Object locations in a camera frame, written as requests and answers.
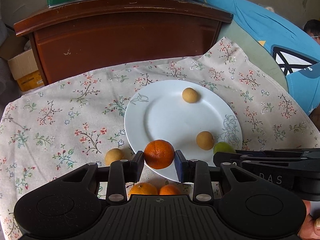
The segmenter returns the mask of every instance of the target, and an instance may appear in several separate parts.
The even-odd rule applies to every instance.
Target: orange
[[[160,189],[159,195],[181,195],[181,192],[175,185],[168,184]]]
[[[158,189],[150,183],[142,182],[134,185],[129,191],[129,198],[131,194],[138,195],[158,195]]]
[[[143,153],[146,163],[156,170],[168,167],[174,159],[174,149],[164,140],[155,140],[146,146]]]

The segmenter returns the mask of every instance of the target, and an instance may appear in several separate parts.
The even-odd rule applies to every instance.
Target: wooden drawer
[[[203,54],[231,19],[181,0],[91,0],[46,10],[15,30],[30,35],[41,76],[51,84],[111,65]]]

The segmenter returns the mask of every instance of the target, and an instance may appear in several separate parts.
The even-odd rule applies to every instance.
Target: lime
[[[217,152],[236,153],[236,150],[226,142],[218,142],[213,148],[213,154],[216,154]]]

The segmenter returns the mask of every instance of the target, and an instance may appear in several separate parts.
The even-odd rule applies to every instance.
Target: longan
[[[118,149],[118,148],[114,148],[109,150],[106,153],[106,156],[104,157],[104,162],[106,164],[106,166],[110,166],[110,164],[114,161],[118,161],[118,160],[122,160],[124,157],[124,154],[122,152],[122,150]]]
[[[197,145],[203,150],[211,150],[214,146],[214,138],[208,131],[203,131],[197,135]]]
[[[197,91],[195,91],[192,88],[186,88],[182,92],[182,98],[185,100],[187,103],[195,103],[199,100],[200,96]]]

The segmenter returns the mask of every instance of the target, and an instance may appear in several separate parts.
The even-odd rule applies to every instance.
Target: person
[[[320,21],[310,20],[303,27],[303,30],[320,45]]]
[[[310,216],[311,204],[310,201],[303,200],[307,209],[307,216],[299,232],[299,237],[302,240],[320,239],[320,218],[313,220]]]

